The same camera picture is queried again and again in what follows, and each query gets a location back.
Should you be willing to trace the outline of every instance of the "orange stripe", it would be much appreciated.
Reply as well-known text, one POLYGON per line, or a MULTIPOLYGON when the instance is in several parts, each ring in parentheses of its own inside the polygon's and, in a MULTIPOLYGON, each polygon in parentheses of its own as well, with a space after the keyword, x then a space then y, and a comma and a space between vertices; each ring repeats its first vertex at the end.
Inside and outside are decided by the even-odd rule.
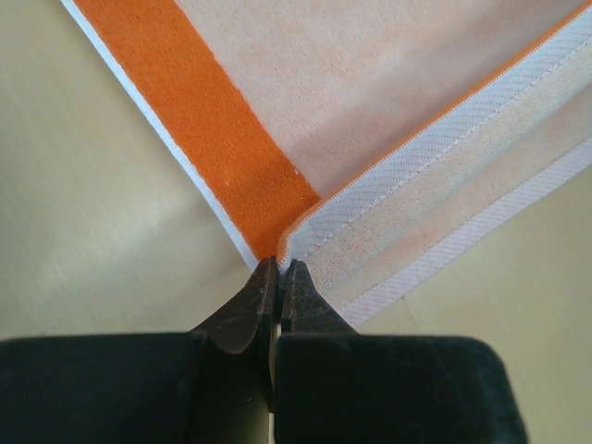
POLYGON ((489 83, 491 83, 492 81, 494 81, 497 77, 499 77, 505 71, 507 71, 508 69, 514 67, 520 61, 524 60, 530 53, 532 53, 533 51, 535 51, 547 39, 551 38, 553 35, 555 35, 562 28, 564 28, 565 26, 567 26, 572 20, 574 20, 577 16, 579 16, 582 12, 584 12, 587 8, 589 8, 591 6, 592 6, 592 0, 586 0, 582 5, 580 5, 579 7, 577 7, 574 11, 572 11, 566 17, 564 17, 563 19, 561 19, 559 22, 555 23, 555 25, 553 25, 552 27, 550 27, 547 31, 545 31, 537 39, 535 39, 533 42, 531 42, 529 45, 527 45, 523 50, 521 50, 517 54, 515 54, 510 60, 508 60, 506 63, 504 63, 503 65, 501 65, 500 67, 498 67, 491 74, 489 74, 486 78, 484 78, 483 80, 481 80, 478 83, 476 83, 475 85, 473 85, 464 94, 462 94, 461 96, 459 96, 453 102, 451 102, 450 104, 448 104, 447 106, 445 106, 443 109, 441 109, 439 112, 437 112, 429 120, 427 120, 426 122, 424 122, 421 125, 421 127, 419 127, 416 130, 410 132, 405 138, 403 138, 400 141, 398 141, 397 144, 395 144, 390 150, 388 150, 387 152, 385 152, 384 154, 382 154, 380 157, 378 157, 378 159, 375 159, 370 164, 366 165, 363 168, 360 168, 360 172, 355 177, 353 177, 351 180, 349 180, 348 183, 345 186, 342 186, 342 187, 334 190, 327 197, 325 197, 322 201, 318 201, 313 206, 311 206, 306 211, 304 211, 296 220, 294 220, 294 222, 292 222, 286 228, 286 231, 280 237, 279 243, 278 243, 278 246, 277 246, 277 257, 278 257, 278 261, 279 262, 282 262, 282 261, 284 261, 286 259, 286 256, 288 254, 288 237, 290 236, 290 234, 293 231, 295 231, 296 229, 298 229, 298 226, 306 218, 308 218, 310 215, 312 215, 314 212, 316 212, 321 206, 323 206, 323 204, 325 202, 327 202, 330 199, 332 199, 341 190, 349 187, 352 184, 352 182, 354 182, 359 177, 361 177, 362 175, 364 175, 369 169, 371 169, 372 167, 374 167, 377 163, 379 163, 380 161, 382 161, 385 157, 388 157, 389 155, 393 154, 395 151, 397 151, 399 148, 401 148, 406 142, 408 142, 410 139, 412 139, 413 137, 415 137, 417 134, 419 134, 425 128, 427 128, 428 126, 432 125, 434 122, 436 122, 437 120, 439 120, 440 118, 442 118, 444 115, 446 115, 447 113, 449 113, 456 106, 460 105, 462 102, 464 102, 465 100, 467 100, 471 95, 473 95, 473 94, 477 93, 479 90, 485 88, 486 86, 489 85, 489 83))
POLYGON ((76 0, 257 257, 319 197, 173 0, 76 0))

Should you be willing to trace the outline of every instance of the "table surface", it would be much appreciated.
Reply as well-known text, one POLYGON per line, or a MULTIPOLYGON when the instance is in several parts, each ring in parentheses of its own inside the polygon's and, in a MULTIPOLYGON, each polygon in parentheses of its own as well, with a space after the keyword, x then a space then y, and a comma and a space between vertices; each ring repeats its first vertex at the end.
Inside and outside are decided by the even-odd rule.
MULTIPOLYGON (((56 0, 0 5, 0 338, 189 329, 249 270, 56 0)), ((532 442, 592 442, 592 169, 362 326, 501 355, 532 442)))

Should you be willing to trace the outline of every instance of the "fabric edge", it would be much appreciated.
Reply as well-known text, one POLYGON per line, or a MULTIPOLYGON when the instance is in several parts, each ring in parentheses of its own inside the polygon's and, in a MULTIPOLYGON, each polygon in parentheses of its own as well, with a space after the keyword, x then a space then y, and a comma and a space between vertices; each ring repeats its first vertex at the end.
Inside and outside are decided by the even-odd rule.
MULTIPOLYGON (((552 31, 549 31, 549 35, 544 34, 539 39, 536 39, 534 42, 532 42, 530 44, 529 48, 523 50, 519 55, 517 55, 515 57, 515 60, 512 62, 512 64, 510 66, 506 67, 504 71, 496 72, 496 73, 492 74, 491 76, 493 77, 493 80, 489 79, 489 80, 483 80, 482 82, 479 82, 479 83, 483 83, 483 84, 481 86, 478 86, 478 87, 475 86, 474 88, 471 88, 471 90, 469 90, 471 93, 470 94, 467 93, 467 94, 469 94, 468 96, 465 96, 460 102, 447 107, 446 113, 453 111, 455 108, 457 108, 459 105, 461 105, 464 101, 467 100, 467 97, 470 98, 472 95, 475 95, 476 93, 484 90, 490 83, 493 83, 493 81, 497 80, 503 73, 507 72, 509 69, 515 68, 521 62, 524 62, 526 57, 529 56, 533 51, 535 51, 539 46, 548 43, 552 38, 556 38, 561 31, 564 31, 567 28, 567 26, 574 23, 577 19, 581 18, 585 13, 592 13, 591 8, 592 8, 592 0, 587 0, 586 2, 584 2, 575 11, 573 11, 571 14, 569 14, 564 20, 562 20, 555 27, 553 27, 552 31)), ((576 49, 580 49, 584 45, 585 45, 585 43, 581 44, 576 49)), ((431 123, 429 123, 429 125, 437 123, 439 120, 441 120, 446 115, 446 113, 444 113, 444 114, 439 113, 438 117, 434 117, 432 119, 431 123)), ((307 221, 307 219, 309 217, 311 217, 314 213, 316 213, 318 211, 327 209, 327 205, 331 204, 332 200, 338 198, 339 195, 344 192, 344 190, 350 188, 357 179, 359 179, 362 175, 365 175, 369 171, 376 168, 380 164, 380 162, 383 162, 388 156, 395 154, 399 148, 401 148, 405 143, 411 141, 413 138, 415 138, 422 131, 427 129, 429 127, 429 125, 423 127, 423 129, 415 132, 414 135, 411 135, 408 139, 406 139, 406 142, 404 142, 402 145, 399 145, 395 150, 389 151, 387 154, 385 154, 381 158, 377 159, 364 172, 362 172, 359 176, 357 176, 356 179, 351 180, 345 186, 343 186, 338 191, 333 193, 331 196, 327 197, 326 199, 323 199, 315 207, 311 208, 311 210, 309 210, 309 212, 307 212, 306 215, 302 215, 302 217, 299 220, 297 220, 294 224, 292 224, 290 227, 288 227, 286 229, 286 231, 284 232, 282 238, 280 239, 280 244, 279 244, 279 248, 278 248, 278 263, 280 264, 282 271, 287 269, 287 267, 289 266, 289 263, 290 263, 290 258, 293 258, 293 254, 290 254, 291 253, 290 250, 293 248, 292 243, 294 242, 294 240, 291 240, 291 238, 295 234, 298 234, 298 229, 301 227, 301 225, 304 222, 307 221)), ((378 203, 378 202, 379 202, 379 199, 375 199, 371 204, 374 205, 375 203, 378 203)), ((343 223, 343 226, 345 226, 349 223, 350 223, 350 219, 347 219, 347 222, 343 223)), ((338 232, 338 230, 331 233, 328 237, 324 237, 323 242, 326 241, 330 236, 332 236, 336 232, 338 232)), ((315 246, 315 248, 318 248, 321 245, 322 245, 322 243, 317 244, 315 246)), ((304 257, 306 257, 309 253, 310 253, 310 251, 307 252, 304 255, 304 257)))
POLYGON ((124 69, 119 65, 116 59, 113 57, 101 37, 94 30, 93 25, 84 17, 79 10, 74 0, 60 0, 69 15, 76 21, 80 29, 86 37, 91 41, 92 45, 99 53, 101 58, 105 61, 107 66, 111 69, 117 80, 123 86, 123 89, 131 97, 133 102, 138 106, 140 111, 144 114, 150 125, 158 134, 158 137, 163 141, 168 151, 175 157, 179 162, 185 173, 190 177, 193 184, 197 187, 199 192, 204 197, 214 214, 222 224, 222 227, 227 232, 228 236, 239 251, 240 256, 246 263, 246 265, 253 270, 257 266, 257 259, 251 250, 251 247, 247 244, 243 238, 239 229, 234 225, 228 213, 217 200, 212 190, 208 187, 205 180, 199 175, 195 166, 191 163, 187 155, 179 148, 175 143, 167 129, 160 121, 154 110, 146 102, 140 91, 136 88, 134 83, 128 77, 124 69))
POLYGON ((532 178, 484 208, 400 272, 345 305, 339 310, 339 314, 353 327, 361 325, 434 276, 492 231, 522 213, 531 204, 551 194, 591 165, 592 138, 588 138, 532 178), (500 211, 508 201, 514 202, 513 211, 500 211), (488 217, 487 222, 479 220, 480 216, 487 214, 498 216, 488 217), (479 229, 483 229, 483 232, 477 233, 479 229), (398 287, 400 290, 394 291, 391 287, 398 287))
POLYGON ((592 85, 578 93, 568 104, 537 125, 534 130, 525 134, 507 153, 468 178, 460 189, 447 196, 442 204, 429 212, 429 216, 413 225, 412 229, 402 234, 384 252, 373 257, 365 266, 356 269, 355 273, 345 281, 352 280, 352 285, 342 285, 343 281, 341 281, 335 286, 330 286, 329 290, 325 290, 323 294, 326 299, 331 301, 338 298, 341 300, 340 307, 357 299, 421 257, 426 249, 446 238, 488 205, 570 153, 575 146, 590 137, 592 137, 592 85), (533 158, 533 149, 537 150, 537 147, 545 146, 548 149, 538 150, 541 155, 535 156, 534 163, 527 161, 528 158, 533 158), (512 169, 511 176, 504 179, 503 174, 500 175, 500 172, 506 171, 506 167, 514 168, 514 166, 517 169, 512 169), (395 261, 395 266, 388 266, 391 260, 395 261))
MULTIPOLYGON (((592 61, 592 47, 586 45, 578 56, 571 57, 571 60, 566 59, 565 63, 537 84, 532 84, 531 88, 514 96, 504 105, 504 108, 499 112, 496 111, 492 119, 484 122, 471 134, 467 133, 466 138, 458 140, 452 149, 445 150, 442 156, 432 162, 423 173, 410 178, 398 190, 393 189, 394 192, 386 195, 379 205, 352 221, 341 232, 336 232, 322 247, 306 256, 303 260, 310 262, 311 270, 316 276, 322 277, 321 285, 327 289, 333 289, 338 282, 347 280, 350 273, 365 269, 370 261, 392 247, 393 242, 403 239, 405 233, 414 232, 426 218, 427 213, 430 213, 427 219, 431 219, 431 212, 443 205, 450 196, 464 189, 469 179, 503 158, 521 140, 527 139, 541 125, 544 126, 546 120, 559 114, 564 106, 581 94, 584 89, 580 88, 583 85, 586 87, 590 84, 588 61, 592 61), (376 235, 360 241, 364 238, 365 232, 376 232, 376 235), (355 251, 353 256, 349 253, 343 254, 350 249, 355 251), (327 266, 334 262, 339 263, 339 267, 327 266)), ((585 139, 587 135, 584 134, 579 140, 568 141, 566 133, 566 138, 562 140, 563 153, 557 155, 555 159, 549 159, 545 165, 540 165, 528 177, 515 180, 513 175, 508 176, 505 183, 508 185, 513 183, 501 195, 548 167, 554 160, 571 151, 585 139)), ((540 158, 536 147, 531 148, 530 151, 530 157, 540 158)), ((474 208, 474 212, 493 203, 498 197, 500 196, 491 197, 488 202, 482 202, 481 208, 474 208)), ((459 222, 466 222, 469 217, 459 222)), ((360 294, 362 294, 361 291, 351 296, 357 297, 360 294)))

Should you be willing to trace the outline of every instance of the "plier jaw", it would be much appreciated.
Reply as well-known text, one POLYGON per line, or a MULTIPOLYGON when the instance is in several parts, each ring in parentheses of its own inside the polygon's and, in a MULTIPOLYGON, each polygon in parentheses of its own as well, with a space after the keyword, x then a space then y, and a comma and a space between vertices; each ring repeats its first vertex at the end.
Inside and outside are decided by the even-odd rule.
POLYGON ((357 334, 316 291, 306 263, 292 261, 281 277, 274 256, 263 259, 244 287, 194 330, 208 333, 222 352, 260 369, 270 412, 280 335, 357 334))

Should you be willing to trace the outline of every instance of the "folded fabric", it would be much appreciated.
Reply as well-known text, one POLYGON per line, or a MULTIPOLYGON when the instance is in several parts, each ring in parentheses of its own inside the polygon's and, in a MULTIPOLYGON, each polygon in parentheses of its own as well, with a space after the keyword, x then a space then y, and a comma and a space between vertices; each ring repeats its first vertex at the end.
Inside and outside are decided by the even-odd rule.
POLYGON ((354 325, 592 163, 582 0, 62 0, 245 261, 354 325))

